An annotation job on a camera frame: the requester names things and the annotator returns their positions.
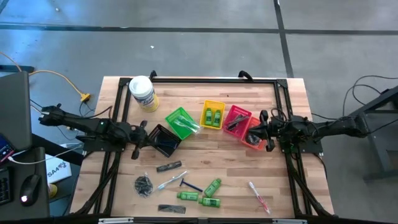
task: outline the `plastic basket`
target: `plastic basket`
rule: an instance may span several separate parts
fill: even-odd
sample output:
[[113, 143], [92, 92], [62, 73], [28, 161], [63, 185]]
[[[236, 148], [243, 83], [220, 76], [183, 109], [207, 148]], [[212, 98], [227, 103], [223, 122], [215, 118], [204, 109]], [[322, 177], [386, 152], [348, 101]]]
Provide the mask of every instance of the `plastic basket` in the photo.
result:
[[182, 115], [184, 118], [187, 118], [188, 120], [195, 121], [185, 110], [184, 108], [180, 107], [177, 110], [175, 110], [173, 113], [170, 113], [166, 117], [166, 122], [170, 125], [170, 127], [173, 129], [173, 131], [180, 137], [181, 140], [184, 140], [187, 138], [190, 134], [192, 134], [192, 131], [183, 128], [181, 126], [178, 126], [174, 124], [174, 120], [178, 118], [178, 116]]
[[238, 106], [232, 105], [231, 109], [229, 110], [228, 115], [225, 118], [224, 126], [223, 126], [223, 130], [226, 133], [232, 134], [233, 136], [237, 137], [238, 139], [242, 138], [242, 136], [243, 136], [243, 134], [244, 134], [244, 132], [246, 130], [246, 126], [249, 124], [250, 118], [239, 122], [232, 131], [228, 131], [227, 125], [228, 125], [228, 123], [233, 121], [240, 114], [243, 115], [243, 116], [251, 117], [251, 112], [250, 111], [247, 111], [247, 110], [242, 109], [242, 108], [240, 108]]
[[[219, 127], [205, 125], [207, 108], [211, 109], [211, 122], [214, 121], [214, 115], [215, 115], [216, 111], [217, 110], [221, 111], [220, 126]], [[221, 127], [223, 126], [224, 109], [225, 109], [225, 103], [223, 103], [223, 102], [205, 100], [205, 104], [203, 104], [203, 111], [201, 112], [200, 125], [205, 127], [205, 128], [221, 129]]]
[[243, 134], [243, 136], [242, 136], [242, 138], [241, 138], [241, 142], [242, 142], [243, 144], [245, 144], [245, 145], [247, 145], [247, 146], [253, 148], [253, 149], [256, 149], [256, 150], [260, 150], [260, 151], [261, 151], [261, 150], [265, 150], [265, 145], [266, 145], [266, 143], [267, 143], [266, 140], [260, 141], [260, 143], [258, 144], [258, 146], [253, 146], [252, 144], [247, 143], [246, 140], [245, 140], [246, 133], [248, 132], [248, 129], [249, 129], [249, 128], [252, 128], [252, 127], [255, 127], [255, 126], [259, 125], [259, 124], [260, 124], [260, 120], [259, 120], [259, 119], [251, 117], [250, 120], [249, 120], [248, 125], [246, 126], [246, 129], [245, 129], [245, 131], [244, 131], [244, 134]]
[[150, 140], [159, 143], [154, 146], [154, 148], [161, 152], [165, 157], [170, 157], [181, 143], [181, 139], [179, 137], [167, 130], [167, 128], [163, 127], [161, 124], [158, 124], [150, 132], [148, 137]]

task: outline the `black mouse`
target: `black mouse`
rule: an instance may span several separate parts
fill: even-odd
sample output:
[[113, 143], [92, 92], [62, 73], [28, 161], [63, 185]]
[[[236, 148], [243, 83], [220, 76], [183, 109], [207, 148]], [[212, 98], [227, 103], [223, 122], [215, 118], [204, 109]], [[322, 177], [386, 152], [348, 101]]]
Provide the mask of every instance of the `black mouse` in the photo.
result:
[[36, 202], [39, 192], [40, 178], [41, 176], [33, 174], [26, 177], [22, 183], [19, 200], [23, 206], [31, 206]]

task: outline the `red basket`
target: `red basket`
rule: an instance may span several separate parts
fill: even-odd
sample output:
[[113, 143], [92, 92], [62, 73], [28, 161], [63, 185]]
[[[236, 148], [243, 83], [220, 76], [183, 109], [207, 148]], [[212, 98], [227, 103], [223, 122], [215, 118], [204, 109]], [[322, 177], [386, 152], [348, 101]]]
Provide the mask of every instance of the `red basket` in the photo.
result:
[[253, 146], [253, 145], [247, 143], [246, 140], [245, 140], [246, 133], [248, 132], [248, 129], [252, 128], [252, 127], [255, 127], [255, 126], [259, 125], [259, 124], [260, 124], [260, 120], [259, 119], [251, 117], [250, 120], [249, 120], [249, 124], [246, 126], [246, 129], [244, 130], [244, 135], [241, 138], [241, 142], [243, 144], [249, 146], [249, 147], [252, 147], [255, 150], [265, 150], [265, 145], [267, 143], [266, 140], [260, 141], [260, 144], [258, 146]]
[[238, 139], [241, 139], [245, 130], [246, 130], [246, 126], [249, 123], [249, 119], [245, 119], [244, 121], [241, 121], [236, 128], [234, 128], [232, 131], [228, 131], [227, 124], [231, 121], [233, 121], [237, 115], [243, 115], [243, 116], [251, 116], [251, 112], [244, 110], [238, 106], [232, 105], [231, 109], [229, 110], [228, 115], [226, 116], [226, 119], [224, 121], [224, 125], [223, 125], [223, 130], [229, 134], [232, 134], [233, 136], [237, 137]]

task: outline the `computer monitor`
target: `computer monitor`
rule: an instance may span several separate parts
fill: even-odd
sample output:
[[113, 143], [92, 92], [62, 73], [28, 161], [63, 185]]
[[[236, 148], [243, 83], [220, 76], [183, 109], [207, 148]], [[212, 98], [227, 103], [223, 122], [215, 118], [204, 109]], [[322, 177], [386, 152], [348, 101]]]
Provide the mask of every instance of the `computer monitor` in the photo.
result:
[[27, 72], [0, 77], [0, 134], [17, 152], [32, 145], [29, 99]]

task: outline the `black basket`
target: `black basket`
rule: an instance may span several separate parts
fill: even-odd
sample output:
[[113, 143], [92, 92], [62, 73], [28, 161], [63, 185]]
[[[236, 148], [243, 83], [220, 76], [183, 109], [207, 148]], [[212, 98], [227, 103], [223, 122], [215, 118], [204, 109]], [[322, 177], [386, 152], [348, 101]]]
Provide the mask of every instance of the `black basket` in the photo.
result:
[[171, 133], [161, 124], [158, 124], [152, 132], [150, 132], [148, 137], [150, 140], [158, 144], [154, 146], [154, 148], [161, 152], [165, 157], [170, 157], [181, 143], [181, 139], [178, 136]]

